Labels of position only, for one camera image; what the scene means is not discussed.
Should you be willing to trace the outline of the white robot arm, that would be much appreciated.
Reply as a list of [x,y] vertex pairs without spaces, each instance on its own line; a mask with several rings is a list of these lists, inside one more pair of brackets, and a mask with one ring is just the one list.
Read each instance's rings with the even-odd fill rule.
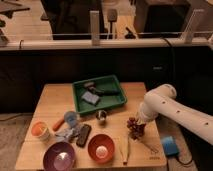
[[139,120],[152,122],[162,114],[213,145],[213,116],[177,102],[176,96],[177,91],[171,84],[146,92],[138,109]]

